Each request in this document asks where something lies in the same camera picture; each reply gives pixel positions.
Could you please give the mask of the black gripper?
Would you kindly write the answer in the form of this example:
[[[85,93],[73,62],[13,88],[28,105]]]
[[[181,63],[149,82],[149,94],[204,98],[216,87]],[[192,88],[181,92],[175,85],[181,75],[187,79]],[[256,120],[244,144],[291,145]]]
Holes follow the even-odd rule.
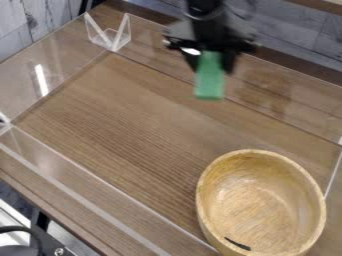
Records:
[[[163,30],[163,43],[171,50],[183,51],[192,71],[196,71],[199,51],[223,53],[223,69],[231,74],[239,53],[254,52],[258,48],[256,31],[250,23],[231,11],[212,16],[184,16]]]

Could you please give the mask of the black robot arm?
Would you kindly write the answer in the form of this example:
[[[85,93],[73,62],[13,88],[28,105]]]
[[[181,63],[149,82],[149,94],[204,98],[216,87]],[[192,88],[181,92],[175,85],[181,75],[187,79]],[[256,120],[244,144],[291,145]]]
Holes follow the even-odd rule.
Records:
[[[219,55],[219,67],[227,74],[234,71],[242,53],[256,50],[256,31],[244,17],[228,7],[228,0],[184,0],[183,18],[163,30],[163,43],[169,50],[179,51],[192,71],[197,70],[199,54]]]

